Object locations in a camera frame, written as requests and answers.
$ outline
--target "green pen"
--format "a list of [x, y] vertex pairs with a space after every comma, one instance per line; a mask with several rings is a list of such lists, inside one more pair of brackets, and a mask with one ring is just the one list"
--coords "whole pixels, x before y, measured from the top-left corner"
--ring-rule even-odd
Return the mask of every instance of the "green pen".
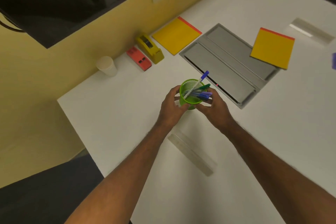
[[195, 91], [195, 90], [205, 90], [205, 89], [209, 88], [210, 86], [211, 86], [211, 84], [209, 83], [209, 84], [206, 84], [206, 85], [204, 85], [204, 86], [201, 86], [201, 87], [199, 87], [199, 88], [197, 88], [197, 89], [194, 89], [193, 91]]

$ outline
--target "left hand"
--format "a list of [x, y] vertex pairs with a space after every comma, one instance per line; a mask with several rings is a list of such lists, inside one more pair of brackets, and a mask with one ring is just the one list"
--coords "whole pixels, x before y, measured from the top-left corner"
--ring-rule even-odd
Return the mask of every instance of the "left hand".
[[169, 129], [172, 129], [181, 119], [182, 115], [188, 110], [189, 104], [184, 104], [178, 107], [175, 104], [175, 100], [180, 97], [175, 97], [179, 93], [180, 85], [172, 88], [166, 95], [165, 100], [163, 100], [161, 105], [161, 110], [159, 117], [157, 119], [156, 125], [162, 125]]

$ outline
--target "hand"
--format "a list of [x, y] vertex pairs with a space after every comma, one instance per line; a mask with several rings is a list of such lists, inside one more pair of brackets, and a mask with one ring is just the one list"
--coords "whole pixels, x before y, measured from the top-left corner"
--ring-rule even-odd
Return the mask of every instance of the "hand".
[[161, 110], [159, 117], [157, 119], [156, 125], [162, 125], [169, 129], [172, 129], [181, 119], [182, 115], [188, 110], [189, 104], [184, 104], [181, 107], [178, 107], [175, 104], [175, 100], [178, 100], [180, 97], [174, 97], [179, 93], [180, 85], [172, 88], [169, 93], [166, 95], [165, 100], [163, 100], [161, 105]]
[[195, 105], [195, 107], [208, 118], [215, 128], [225, 134], [229, 128], [237, 123], [231, 116], [227, 104], [219, 96], [218, 92], [211, 88], [208, 88], [207, 91], [212, 93], [212, 100], [207, 101], [211, 106], [198, 104]]

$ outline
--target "desk surface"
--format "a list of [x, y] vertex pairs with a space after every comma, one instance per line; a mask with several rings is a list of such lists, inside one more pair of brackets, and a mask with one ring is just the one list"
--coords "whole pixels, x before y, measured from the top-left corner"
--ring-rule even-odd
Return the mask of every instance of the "desk surface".
[[[324, 0], [202, 0], [181, 16], [203, 33], [221, 23], [251, 45], [260, 27], [292, 35], [287, 27], [298, 17], [336, 36], [336, 6]], [[292, 36], [288, 70], [244, 109], [221, 96], [245, 129], [335, 196], [336, 44], [321, 47]], [[200, 77], [182, 57], [162, 51], [165, 59], [146, 72], [123, 54], [115, 60], [116, 77], [97, 72], [58, 100], [104, 176], [152, 127], [169, 89]], [[188, 111], [177, 126], [212, 157], [216, 170], [206, 177], [165, 140], [132, 222], [283, 223], [237, 151], [200, 112]]]

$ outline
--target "green mesh pen holder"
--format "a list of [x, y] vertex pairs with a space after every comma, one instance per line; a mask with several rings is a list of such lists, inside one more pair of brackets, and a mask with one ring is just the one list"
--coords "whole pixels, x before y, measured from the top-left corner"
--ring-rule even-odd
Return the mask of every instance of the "green mesh pen holder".
[[[188, 108], [188, 110], [195, 109], [194, 105], [202, 102], [201, 99], [193, 97], [191, 95], [187, 96], [186, 99], [184, 99], [183, 96], [182, 96], [182, 93], [186, 90], [190, 90], [195, 85], [195, 83], [197, 81], [198, 80], [196, 80], [196, 79], [186, 80], [181, 84], [181, 87], [180, 87], [180, 105], [183, 106], [185, 103], [191, 104], [191, 106]], [[199, 82], [198, 85], [195, 88], [197, 89], [198, 87], [201, 87], [201, 86], [204, 86], [203, 82]]]

